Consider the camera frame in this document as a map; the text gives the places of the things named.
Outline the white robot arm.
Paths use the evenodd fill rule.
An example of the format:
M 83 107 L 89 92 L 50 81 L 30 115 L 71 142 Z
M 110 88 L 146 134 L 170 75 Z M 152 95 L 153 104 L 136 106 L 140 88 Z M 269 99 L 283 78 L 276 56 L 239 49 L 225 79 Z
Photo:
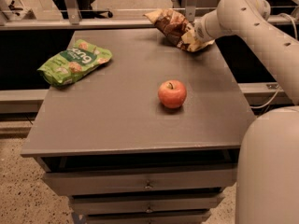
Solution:
M 299 44 L 268 22 L 266 0 L 220 0 L 195 22 L 202 42 L 235 35 L 261 64 L 256 81 L 276 82 L 292 105 L 248 127 L 239 151 L 235 224 L 299 224 Z

